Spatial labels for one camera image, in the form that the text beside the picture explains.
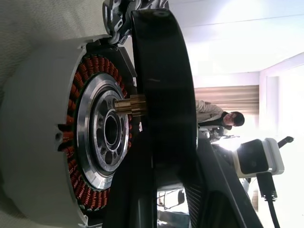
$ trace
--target black hair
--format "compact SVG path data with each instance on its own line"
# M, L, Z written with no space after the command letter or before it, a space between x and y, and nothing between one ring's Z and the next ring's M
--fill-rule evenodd
M236 127L243 126L245 122L244 115L240 112L232 112L236 115L236 117L233 118L233 123Z

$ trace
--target man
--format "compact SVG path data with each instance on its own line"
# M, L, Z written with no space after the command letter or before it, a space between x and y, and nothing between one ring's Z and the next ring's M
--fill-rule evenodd
M215 104L198 100L196 101L196 118L199 126L224 127L225 130L231 130L233 126L242 126L245 122L242 113L227 113Z

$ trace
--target aluminum hub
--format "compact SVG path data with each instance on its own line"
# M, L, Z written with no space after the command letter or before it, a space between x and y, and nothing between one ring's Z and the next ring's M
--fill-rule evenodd
M80 164L92 187L110 187L114 171L127 153L128 116L117 115L115 100L124 97L108 74L96 75L86 86L78 109L77 146Z

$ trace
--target metal part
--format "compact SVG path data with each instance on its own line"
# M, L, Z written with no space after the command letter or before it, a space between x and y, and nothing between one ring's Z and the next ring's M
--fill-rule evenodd
M134 10L169 9L168 0L105 0L103 3L104 26L110 44L124 44L131 35L131 12Z
M116 100L114 108L117 114L145 115L147 111L144 95L131 95L129 99Z
M128 116L117 115L113 109L113 102L123 97L113 77L98 74L85 88L79 104L78 156L86 179L99 190L110 187L113 172L127 153Z

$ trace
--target machine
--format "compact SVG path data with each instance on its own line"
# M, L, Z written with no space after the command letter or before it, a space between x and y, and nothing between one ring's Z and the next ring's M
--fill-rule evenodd
M109 35L44 46L6 84L1 185L29 219L152 228L157 191L182 185L193 228L262 227L236 171L198 133L179 25L153 8L167 3L106 2ZM130 34L135 69L117 45Z

